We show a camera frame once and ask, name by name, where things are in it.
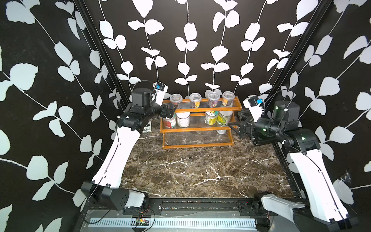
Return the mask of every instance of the spice jar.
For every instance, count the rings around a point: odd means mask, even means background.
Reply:
[[[218,111],[206,111],[205,112],[205,123],[208,125],[214,125],[218,117]]]
[[[174,128],[177,125],[176,121],[176,114],[174,113],[172,118],[163,118],[164,119],[164,125],[166,128]]]
[[[189,112],[177,113],[178,126],[187,127],[187,126],[189,126],[189,121],[190,121],[190,113]]]
[[[223,104],[223,106],[229,106],[234,100],[234,93],[232,93],[231,91],[225,91],[222,97],[223,101],[221,103]]]
[[[231,119],[233,114],[232,110],[226,110],[226,111],[219,111],[218,115],[218,124],[222,126],[226,126],[229,123],[229,120]]]
[[[216,92],[210,92],[207,96],[209,99],[208,104],[210,107],[215,107],[218,104],[218,101],[220,99],[220,96]]]
[[[173,95],[170,96],[170,101],[171,101],[172,104],[178,105],[177,109],[180,109],[180,107],[182,105],[183,97],[180,94],[173,94]]]
[[[198,108],[200,107],[201,94],[193,93],[189,95],[189,100],[191,101],[191,108]]]

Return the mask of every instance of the clear plastic container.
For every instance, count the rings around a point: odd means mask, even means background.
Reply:
[[[173,94],[173,95],[170,96],[170,101],[174,105],[178,105],[177,109],[179,109],[182,105],[183,97],[180,94]]]
[[[234,100],[234,93],[232,93],[231,91],[225,91],[222,97],[223,101],[221,103],[223,104],[223,106],[229,106]]]
[[[218,124],[222,126],[226,126],[231,120],[232,114],[233,114],[232,110],[219,111],[218,120],[217,120]]]
[[[191,101],[191,107],[192,108],[200,107],[201,99],[202,99],[201,94],[193,93],[193,94],[189,95],[189,100]]]
[[[206,111],[205,112],[205,123],[208,125],[214,125],[218,117],[218,111]]]
[[[177,123],[180,127],[187,127],[189,126],[190,121],[190,113],[184,112],[184,113],[177,113]]]
[[[215,107],[218,104],[218,101],[220,99],[220,96],[216,92],[210,92],[209,95],[207,96],[209,99],[208,104],[210,107]]]

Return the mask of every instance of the brown marble surface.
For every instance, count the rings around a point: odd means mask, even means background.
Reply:
[[[121,187],[150,197],[253,197],[263,191],[293,197],[271,144],[254,146],[232,133],[234,146],[162,149],[160,119],[151,121],[152,132],[135,144]]]

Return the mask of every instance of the spice rack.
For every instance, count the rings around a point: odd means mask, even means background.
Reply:
[[[218,123],[208,125],[204,122],[205,111],[226,111],[232,110],[233,114],[230,122],[235,122],[234,112],[242,110],[242,105],[238,97],[235,97],[230,106],[223,106],[222,100],[218,101],[216,107],[208,106],[208,99],[203,98],[199,108],[191,108],[189,99],[184,99],[181,108],[175,113],[190,112],[190,124],[188,127],[166,128],[163,119],[160,121],[160,133],[162,133],[162,148],[186,148],[186,147],[212,147],[212,146],[232,146],[232,130],[228,126]],[[170,100],[164,100],[163,104],[171,104]],[[223,135],[219,135],[216,130],[227,130]]]

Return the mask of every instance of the wallpaper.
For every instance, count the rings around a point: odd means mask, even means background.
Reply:
[[[284,82],[277,83],[275,99],[301,107],[300,125],[317,135],[339,198],[361,221],[359,231],[368,230],[371,207],[370,42],[371,1],[333,1]]]
[[[147,79],[169,86],[165,98],[233,91],[245,99],[267,97],[318,0],[85,4],[127,95]]]
[[[70,231],[124,105],[73,2],[0,9],[0,232]]]

